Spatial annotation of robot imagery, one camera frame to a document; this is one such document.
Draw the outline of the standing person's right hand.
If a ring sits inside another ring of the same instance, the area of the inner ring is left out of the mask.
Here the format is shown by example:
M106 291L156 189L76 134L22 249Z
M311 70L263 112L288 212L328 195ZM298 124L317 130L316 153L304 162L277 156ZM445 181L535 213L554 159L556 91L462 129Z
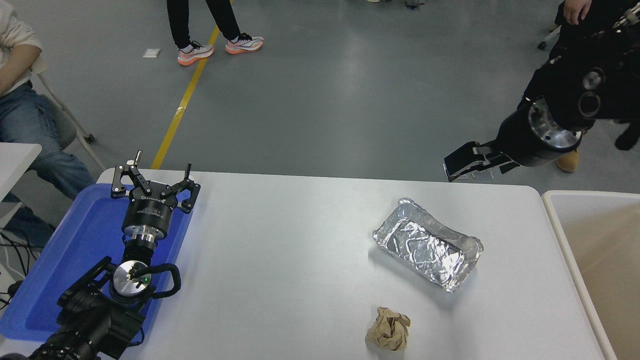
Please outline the standing person's right hand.
M590 12L592 0L565 0L562 15L569 25L578 25Z

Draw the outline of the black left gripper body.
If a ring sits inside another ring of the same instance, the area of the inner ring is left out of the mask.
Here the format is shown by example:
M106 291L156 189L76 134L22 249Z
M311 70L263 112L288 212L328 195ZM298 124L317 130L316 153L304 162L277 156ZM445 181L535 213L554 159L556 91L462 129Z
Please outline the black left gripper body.
M126 208L125 218L121 230L126 235L132 235L135 230L144 227L151 228L154 235L167 235L173 216L173 210L177 207L177 196L171 194L162 198L159 194L146 194L141 187L136 187L129 192L129 203Z

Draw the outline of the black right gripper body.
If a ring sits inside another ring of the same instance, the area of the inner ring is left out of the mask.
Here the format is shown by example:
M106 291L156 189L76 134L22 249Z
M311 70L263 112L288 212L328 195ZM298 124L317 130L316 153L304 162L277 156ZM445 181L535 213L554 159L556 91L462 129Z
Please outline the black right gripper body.
M570 131L546 105L524 105L501 123L494 148L524 167L538 167L570 152Z

